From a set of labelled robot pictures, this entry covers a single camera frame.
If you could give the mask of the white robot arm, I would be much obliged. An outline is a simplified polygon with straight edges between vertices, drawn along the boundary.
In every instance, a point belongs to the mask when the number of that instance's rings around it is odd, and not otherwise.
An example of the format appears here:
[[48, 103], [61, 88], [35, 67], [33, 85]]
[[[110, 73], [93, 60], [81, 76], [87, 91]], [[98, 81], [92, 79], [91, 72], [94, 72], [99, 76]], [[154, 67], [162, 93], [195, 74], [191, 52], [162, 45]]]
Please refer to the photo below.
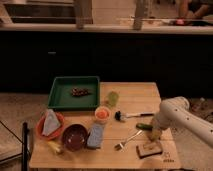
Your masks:
[[151, 120], [151, 141], [157, 140], [172, 122], [176, 122], [213, 148], [213, 124], [189, 112], [189, 101], [182, 96], [162, 100], [159, 111]]

